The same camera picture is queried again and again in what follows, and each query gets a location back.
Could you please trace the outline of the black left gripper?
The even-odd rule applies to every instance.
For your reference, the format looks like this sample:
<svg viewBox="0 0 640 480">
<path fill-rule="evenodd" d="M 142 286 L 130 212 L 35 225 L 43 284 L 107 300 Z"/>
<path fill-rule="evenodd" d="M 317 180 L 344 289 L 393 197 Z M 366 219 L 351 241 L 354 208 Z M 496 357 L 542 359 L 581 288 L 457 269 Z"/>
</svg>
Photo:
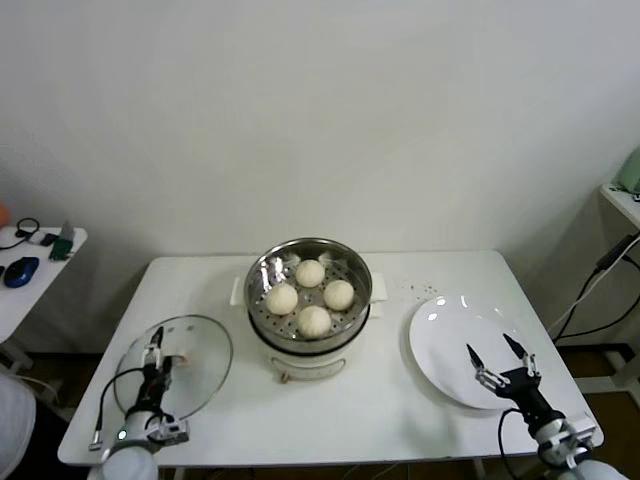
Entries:
<svg viewBox="0 0 640 480">
<path fill-rule="evenodd" d="M 173 356 L 163 358 L 161 353 L 163 337 L 164 328 L 160 326 L 145 346 L 143 382 L 134 403 L 135 412 L 160 413 L 162 411 L 162 399 L 171 386 L 173 369 Z"/>
</svg>

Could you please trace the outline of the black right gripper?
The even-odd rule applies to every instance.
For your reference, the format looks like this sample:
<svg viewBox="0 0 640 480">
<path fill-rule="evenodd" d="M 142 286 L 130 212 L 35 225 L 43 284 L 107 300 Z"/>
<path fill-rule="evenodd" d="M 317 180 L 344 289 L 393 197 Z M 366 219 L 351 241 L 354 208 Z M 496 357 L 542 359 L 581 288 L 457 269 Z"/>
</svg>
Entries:
<svg viewBox="0 0 640 480">
<path fill-rule="evenodd" d="M 521 361 L 518 368 L 501 374 L 488 369 L 469 344 L 466 345 L 475 379 L 487 390 L 495 390 L 499 398 L 513 401 L 519 408 L 529 431 L 539 431 L 554 420 L 561 419 L 561 412 L 551 407 L 539 391 L 541 376 L 534 354 L 529 354 L 522 344 L 504 333 L 503 338 L 514 355 Z"/>
</svg>

